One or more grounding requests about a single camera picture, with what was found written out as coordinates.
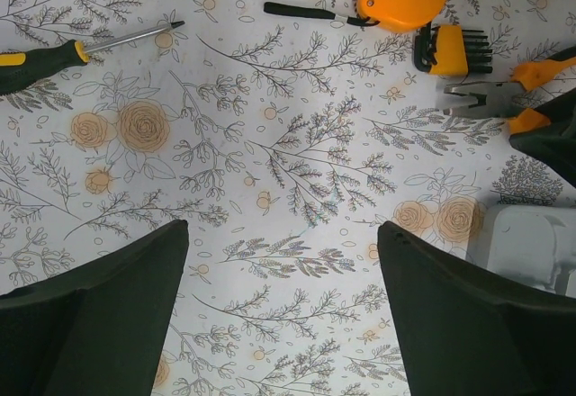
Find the wire cutter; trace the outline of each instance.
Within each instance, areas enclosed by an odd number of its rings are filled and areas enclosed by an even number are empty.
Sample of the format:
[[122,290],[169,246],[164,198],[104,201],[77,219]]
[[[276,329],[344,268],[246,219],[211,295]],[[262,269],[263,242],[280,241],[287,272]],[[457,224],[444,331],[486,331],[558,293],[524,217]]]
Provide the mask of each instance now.
[[445,93],[459,96],[464,104],[448,108],[445,113],[471,119],[507,119],[509,142],[514,149],[544,162],[576,187],[576,88],[535,109],[512,100],[543,86],[571,66],[576,66],[576,46],[546,60],[519,65],[508,83],[448,85]]

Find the pliers jaw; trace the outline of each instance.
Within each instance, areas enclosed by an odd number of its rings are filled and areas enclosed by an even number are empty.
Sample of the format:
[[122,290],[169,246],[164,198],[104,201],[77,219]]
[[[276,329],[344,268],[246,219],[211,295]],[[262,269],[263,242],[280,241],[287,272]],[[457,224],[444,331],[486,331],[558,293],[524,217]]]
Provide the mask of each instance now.
[[524,108],[512,102],[512,98],[525,93],[520,83],[487,83],[478,81],[468,84],[447,85],[444,93],[453,96],[447,101],[447,115],[468,119],[487,119],[492,117],[516,117]]

